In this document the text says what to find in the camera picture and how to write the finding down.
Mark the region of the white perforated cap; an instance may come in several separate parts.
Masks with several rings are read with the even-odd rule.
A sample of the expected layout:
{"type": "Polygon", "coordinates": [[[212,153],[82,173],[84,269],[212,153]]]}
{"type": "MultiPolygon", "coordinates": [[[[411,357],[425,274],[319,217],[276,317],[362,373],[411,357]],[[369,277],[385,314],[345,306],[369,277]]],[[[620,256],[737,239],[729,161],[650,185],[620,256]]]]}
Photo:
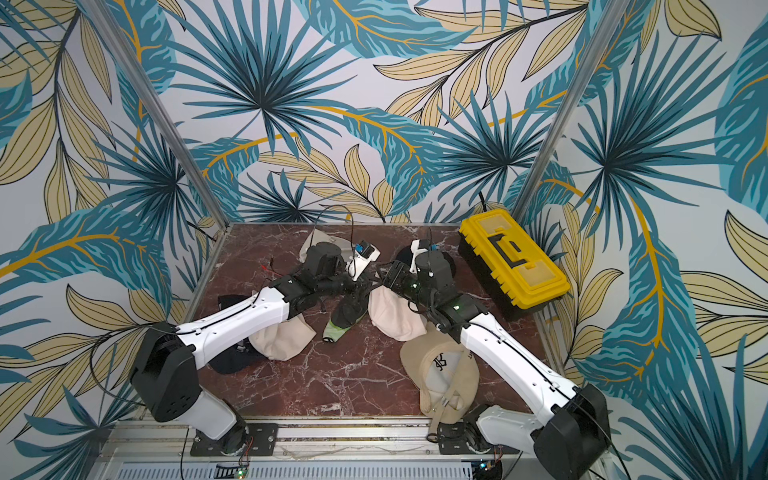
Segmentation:
{"type": "Polygon", "coordinates": [[[328,235],[327,233],[320,230],[314,230],[310,232],[299,250],[299,261],[304,262],[306,260],[309,247],[320,242],[327,242],[338,246],[341,250],[341,257],[343,258],[344,263],[348,263],[351,260],[353,256],[353,248],[350,246],[348,239],[328,235]]]}

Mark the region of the cream Colorado cap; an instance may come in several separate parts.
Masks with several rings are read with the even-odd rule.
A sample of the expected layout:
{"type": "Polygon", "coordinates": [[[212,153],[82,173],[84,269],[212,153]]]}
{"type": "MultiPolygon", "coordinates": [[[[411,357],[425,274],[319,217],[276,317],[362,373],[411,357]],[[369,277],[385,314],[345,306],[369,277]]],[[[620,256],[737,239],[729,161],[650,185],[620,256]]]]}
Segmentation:
{"type": "Polygon", "coordinates": [[[287,361],[299,355],[315,337],[316,331],[299,314],[248,337],[249,342],[269,360],[287,361]]]}

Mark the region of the tan khaki cap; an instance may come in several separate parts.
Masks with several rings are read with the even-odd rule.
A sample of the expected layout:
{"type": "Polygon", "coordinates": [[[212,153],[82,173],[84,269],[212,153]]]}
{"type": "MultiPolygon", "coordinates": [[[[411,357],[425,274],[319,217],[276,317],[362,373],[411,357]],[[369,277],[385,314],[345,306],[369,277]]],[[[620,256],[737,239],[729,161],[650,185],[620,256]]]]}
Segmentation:
{"type": "Polygon", "coordinates": [[[473,354],[432,324],[426,333],[404,343],[400,359],[419,390],[419,408],[431,419],[427,440],[438,441],[440,424],[459,422],[472,406],[479,368],[473,354]]]}

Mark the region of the navy black cap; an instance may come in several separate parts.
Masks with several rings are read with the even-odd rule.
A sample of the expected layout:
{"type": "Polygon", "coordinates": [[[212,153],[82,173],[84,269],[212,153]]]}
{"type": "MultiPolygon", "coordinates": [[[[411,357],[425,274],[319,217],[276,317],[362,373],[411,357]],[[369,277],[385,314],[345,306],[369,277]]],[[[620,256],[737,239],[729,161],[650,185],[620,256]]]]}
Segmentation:
{"type": "MultiPolygon", "coordinates": [[[[246,299],[248,296],[241,294],[220,295],[219,309],[225,310],[246,299]]],[[[246,337],[212,358],[208,365],[218,374],[229,375],[266,360],[267,357],[260,353],[246,337]]]]}

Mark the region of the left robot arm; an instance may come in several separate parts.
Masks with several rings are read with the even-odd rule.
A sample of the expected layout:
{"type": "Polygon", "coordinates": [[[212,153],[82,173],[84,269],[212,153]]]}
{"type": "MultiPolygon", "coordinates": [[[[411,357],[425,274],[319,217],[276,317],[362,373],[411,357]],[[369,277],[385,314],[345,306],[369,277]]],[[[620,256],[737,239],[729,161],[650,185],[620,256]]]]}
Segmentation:
{"type": "Polygon", "coordinates": [[[247,425],[223,400],[205,390],[198,371],[241,340],[314,307],[321,298],[352,294],[380,251],[367,241],[346,261],[338,246],[320,242],[291,273],[239,303],[182,325],[154,326],[134,360],[130,383],[158,423],[181,422],[208,439],[240,446],[247,425]]]}

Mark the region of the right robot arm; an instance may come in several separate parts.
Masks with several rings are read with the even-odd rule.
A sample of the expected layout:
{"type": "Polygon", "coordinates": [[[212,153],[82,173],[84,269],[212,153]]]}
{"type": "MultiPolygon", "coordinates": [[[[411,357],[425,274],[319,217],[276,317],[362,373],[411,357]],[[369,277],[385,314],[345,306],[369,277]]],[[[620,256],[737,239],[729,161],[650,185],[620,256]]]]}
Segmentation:
{"type": "Polygon", "coordinates": [[[523,347],[472,296],[458,291],[447,256],[401,250],[384,284],[425,316],[427,330],[455,347],[458,365],[485,361],[528,405],[529,413],[489,406],[462,415],[482,446],[535,455],[555,479],[579,479],[613,442],[607,401],[592,385],[579,387],[523,347]]]}

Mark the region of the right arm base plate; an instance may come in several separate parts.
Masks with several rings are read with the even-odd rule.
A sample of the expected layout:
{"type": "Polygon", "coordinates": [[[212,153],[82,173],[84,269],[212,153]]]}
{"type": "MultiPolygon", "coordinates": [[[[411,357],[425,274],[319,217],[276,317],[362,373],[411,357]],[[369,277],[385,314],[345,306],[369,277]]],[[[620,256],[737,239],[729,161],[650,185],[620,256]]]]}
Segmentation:
{"type": "Polygon", "coordinates": [[[482,438],[473,424],[459,421],[454,424],[439,423],[437,432],[428,433],[426,440],[438,446],[442,455],[492,455],[517,454],[514,448],[491,445],[482,438]]]}

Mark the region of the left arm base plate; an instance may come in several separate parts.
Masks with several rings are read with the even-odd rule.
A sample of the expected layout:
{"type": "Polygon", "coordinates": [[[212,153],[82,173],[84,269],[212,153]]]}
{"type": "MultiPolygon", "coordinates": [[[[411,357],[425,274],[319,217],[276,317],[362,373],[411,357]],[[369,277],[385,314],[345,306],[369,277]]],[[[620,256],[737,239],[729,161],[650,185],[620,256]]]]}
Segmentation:
{"type": "Polygon", "coordinates": [[[190,454],[193,457],[272,456],[278,428],[276,423],[236,424],[230,432],[219,440],[213,440],[204,433],[197,432],[190,454]]]}

